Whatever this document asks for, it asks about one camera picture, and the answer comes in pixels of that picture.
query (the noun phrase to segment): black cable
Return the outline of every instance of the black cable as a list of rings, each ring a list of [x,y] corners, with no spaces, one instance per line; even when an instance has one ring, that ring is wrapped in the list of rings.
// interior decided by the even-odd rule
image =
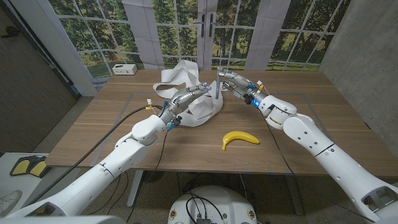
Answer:
[[[178,185],[178,194],[181,196],[181,188],[180,188],[180,181],[179,181],[179,179],[178,179],[178,172],[176,172],[175,173],[175,176],[176,176],[176,178],[177,178],[177,185]],[[198,209],[198,212],[199,212],[199,214],[200,214],[200,210],[199,210],[199,206],[198,206],[198,204],[197,204],[197,201],[194,199],[193,200],[194,202],[195,202],[195,205],[197,205],[197,209]]]
[[[156,108],[162,109],[161,106],[159,105],[152,105]],[[65,171],[57,180],[52,182],[46,189],[42,191],[42,193],[38,194],[33,200],[31,200],[26,206],[32,205],[33,203],[37,202],[45,193],[47,193],[52,187],[55,186],[58,182],[60,182],[66,175],[68,175],[74,168],[76,168],[81,162],[83,162],[121,123],[123,123],[124,120],[126,120],[128,117],[131,115],[137,113],[140,110],[145,109],[146,106],[143,106],[142,108],[138,108],[135,111],[127,114],[122,120],[120,120],[117,124],[113,126],[111,130],[108,131],[82,158],[80,158],[73,166],[71,166],[67,171]]]
[[[181,196],[181,188],[180,188],[180,181],[178,179],[178,172],[175,173],[175,176],[177,177],[178,194]]]
[[[121,175],[119,175],[118,178],[117,178],[117,179],[118,179],[118,184],[116,184],[116,187],[114,188],[113,193],[112,193],[111,197],[108,199],[108,201],[107,201],[101,208],[95,210],[94,212],[91,212],[89,215],[92,215],[92,214],[94,214],[94,213],[100,211],[101,209],[103,209],[103,208],[111,201],[113,195],[116,193],[116,189],[118,189],[118,187],[119,187],[120,179],[121,179],[120,176],[121,176]]]
[[[127,182],[126,182],[126,186],[124,187],[123,193],[118,197],[118,199],[112,204],[112,206],[109,208],[108,212],[106,213],[107,215],[109,215],[109,213],[111,212],[112,208],[120,201],[120,199],[122,198],[123,194],[126,192],[127,190],[127,186],[130,183],[130,179],[129,179],[129,175],[127,174],[126,171],[124,171],[126,177],[127,177]]]
[[[185,193],[185,194],[189,194],[189,195],[191,195],[192,197],[193,197],[193,196],[199,197],[199,196],[197,196],[197,195],[191,193],[191,191],[189,191],[189,193]],[[205,218],[207,218],[207,209],[206,209],[205,202],[204,202],[202,199],[200,199],[200,200],[201,200],[201,202],[202,202],[202,204],[203,204],[203,207],[205,208]],[[195,204],[197,205],[197,209],[198,209],[198,212],[199,212],[199,207],[198,207],[197,202],[195,201],[195,199],[193,199],[193,201],[194,201]]]
[[[224,218],[223,218],[221,212],[220,212],[220,211],[218,210],[218,208],[216,207],[216,205],[214,205],[211,201],[209,201],[209,200],[207,200],[207,199],[205,199],[205,198],[203,198],[203,197],[192,197],[192,198],[190,198],[190,199],[187,200],[187,202],[186,202],[186,204],[185,204],[185,208],[187,209],[188,216],[191,218],[191,220],[192,220],[192,222],[193,222],[194,224],[198,224],[198,223],[193,219],[193,217],[191,216],[191,213],[190,213],[189,210],[188,210],[188,202],[191,201],[191,200],[194,199],[194,198],[202,199],[202,200],[205,200],[205,201],[207,201],[208,203],[210,203],[210,204],[217,210],[218,214],[219,214],[220,217],[221,217],[221,220],[222,220],[223,223],[224,223]]]
[[[264,120],[266,121],[266,117],[263,115],[263,113],[260,112],[260,114],[262,115],[262,117],[263,117]],[[273,138],[274,141],[275,141],[276,147],[278,148],[280,155],[282,156],[283,160],[285,161],[285,164],[286,164],[287,168],[289,168],[290,172],[293,174],[294,180],[296,181],[296,185],[298,185],[296,174],[293,172],[293,170],[290,168],[289,164],[287,163],[287,161],[286,161],[286,159],[285,159],[285,157],[284,157],[282,151],[280,150],[280,147],[279,147],[279,145],[278,145],[278,142],[276,141],[276,138],[275,138],[274,134],[272,133],[271,128],[269,127],[267,121],[266,121],[266,124],[267,124],[267,127],[268,127],[269,132],[271,133],[272,138]],[[328,201],[334,203],[335,205],[338,205],[338,206],[340,206],[341,208],[343,208],[343,209],[345,209],[345,210],[347,210],[347,211],[349,211],[349,212],[354,213],[355,215],[358,215],[358,216],[360,216],[360,217],[362,217],[362,218],[364,218],[364,219],[366,219],[366,220],[368,220],[368,221],[370,221],[370,222],[372,222],[372,223],[375,223],[375,221],[371,220],[370,218],[365,217],[364,215],[362,215],[362,214],[360,214],[360,213],[358,213],[358,212],[355,212],[354,210],[349,209],[349,208],[347,208],[347,207],[345,207],[345,206],[343,206],[343,205],[340,205],[339,203],[333,201],[332,199],[329,199],[328,197],[324,196],[323,194],[317,192],[316,190],[313,190],[313,191],[314,191],[315,193],[317,193],[318,195],[320,195],[321,197],[323,197],[323,198],[327,199]]]
[[[155,172],[156,172],[156,170],[157,170],[157,168],[158,168],[158,166],[159,166],[159,164],[160,164],[160,160],[162,160],[163,151],[164,151],[164,144],[165,144],[165,142],[166,142],[166,137],[167,137],[167,134],[169,133],[169,131],[170,131],[170,130],[167,130],[166,135],[164,136],[163,146],[162,146],[162,152],[160,153],[159,161],[157,162],[157,165],[156,165],[156,167],[155,167],[154,172],[149,176],[149,178],[148,178],[149,180],[150,180],[150,179],[152,178],[152,176],[155,174]],[[129,217],[127,218],[126,223],[129,222],[129,220],[130,220],[130,218],[131,218],[131,215],[132,215],[132,212],[134,211],[134,208],[136,207],[136,204],[137,204],[137,202],[138,202],[138,199],[139,199],[139,197],[141,196],[141,193],[142,193],[142,191],[144,190],[144,188],[145,188],[146,185],[147,185],[147,182],[145,182],[144,185],[142,185],[141,190],[139,191],[139,193],[138,193],[138,195],[137,195],[137,199],[136,199],[135,203],[133,203],[133,205],[132,205],[132,207],[131,207],[131,212],[130,212]]]

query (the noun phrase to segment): wooden table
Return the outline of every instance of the wooden table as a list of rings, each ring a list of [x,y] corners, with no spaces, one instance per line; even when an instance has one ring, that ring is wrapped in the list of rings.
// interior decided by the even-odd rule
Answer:
[[[398,161],[377,136],[366,126],[355,110],[320,72],[245,72],[253,82],[260,79],[270,94],[295,105],[299,113],[311,116],[317,126],[357,160],[370,173],[379,177],[397,177]],[[211,83],[216,71],[200,71],[199,80]],[[83,156],[120,117],[147,104],[146,99],[163,105],[165,99],[152,88],[160,82],[160,71],[139,70],[134,76],[109,79],[87,109],[48,156],[50,166],[71,166]],[[250,174],[290,173],[262,116],[251,105],[231,94],[223,94],[221,111],[204,125],[180,126],[167,136],[164,155],[158,170],[234,172]],[[105,158],[116,141],[131,131],[135,123],[152,114],[152,110],[128,118],[109,139],[81,164],[92,166]],[[260,139],[255,145],[232,141],[222,151],[222,138],[230,131],[245,131]],[[272,132],[292,170],[298,175],[325,175],[325,170],[307,150],[288,138],[283,131]],[[133,169],[153,170],[159,160],[165,133],[158,134],[156,145]]]

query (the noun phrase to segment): gray wall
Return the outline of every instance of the gray wall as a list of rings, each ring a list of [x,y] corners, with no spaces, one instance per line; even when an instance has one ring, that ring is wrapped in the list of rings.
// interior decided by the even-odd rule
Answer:
[[[351,1],[320,71],[398,156],[398,1]]]

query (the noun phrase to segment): banana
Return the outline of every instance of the banana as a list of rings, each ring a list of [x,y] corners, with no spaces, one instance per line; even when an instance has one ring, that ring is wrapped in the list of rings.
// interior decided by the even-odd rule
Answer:
[[[227,133],[223,137],[223,148],[222,150],[225,150],[225,146],[232,140],[234,139],[242,139],[254,144],[259,144],[260,140],[258,138],[254,137],[253,135],[249,133],[245,133],[243,131],[231,131],[230,133]]]

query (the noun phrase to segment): white robotic arm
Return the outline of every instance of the white robotic arm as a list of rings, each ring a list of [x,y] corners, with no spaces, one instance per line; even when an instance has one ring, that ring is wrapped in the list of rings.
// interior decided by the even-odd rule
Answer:
[[[59,193],[22,208],[7,218],[80,214],[117,176],[145,158],[147,148],[157,140],[155,131],[161,133],[178,126],[181,120],[178,114],[209,89],[204,83],[176,92],[170,103],[165,102],[161,112],[135,124],[132,131],[122,137],[99,164]]]
[[[223,89],[231,90],[246,104],[253,105],[270,126],[284,130],[288,137],[308,150],[362,215],[374,222],[397,216],[398,188],[365,170],[326,137],[309,116],[297,113],[294,105],[259,91],[250,80],[234,72],[219,69],[220,82],[219,77],[227,79]]]

